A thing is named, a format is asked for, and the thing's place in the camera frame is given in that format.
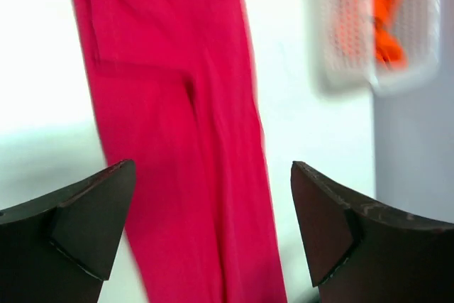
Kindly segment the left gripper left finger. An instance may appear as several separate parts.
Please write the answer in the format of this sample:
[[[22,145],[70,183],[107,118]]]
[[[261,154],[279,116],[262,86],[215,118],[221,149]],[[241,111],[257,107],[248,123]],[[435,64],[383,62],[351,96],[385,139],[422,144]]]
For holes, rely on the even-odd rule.
[[[122,160],[1,210],[1,301],[97,302],[134,189],[135,163]]]

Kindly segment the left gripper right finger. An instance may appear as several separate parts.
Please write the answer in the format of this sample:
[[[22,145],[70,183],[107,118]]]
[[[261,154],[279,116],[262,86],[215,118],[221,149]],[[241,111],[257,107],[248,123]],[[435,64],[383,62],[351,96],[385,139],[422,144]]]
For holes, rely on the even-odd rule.
[[[296,161],[291,188],[322,302],[452,302],[453,225],[388,206]]]

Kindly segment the crimson red t-shirt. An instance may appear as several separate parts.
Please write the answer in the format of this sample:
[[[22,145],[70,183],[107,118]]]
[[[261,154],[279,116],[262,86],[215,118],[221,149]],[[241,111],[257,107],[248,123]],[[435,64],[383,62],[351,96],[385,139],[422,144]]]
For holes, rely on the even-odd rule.
[[[151,302],[285,302],[243,0],[73,0]]]

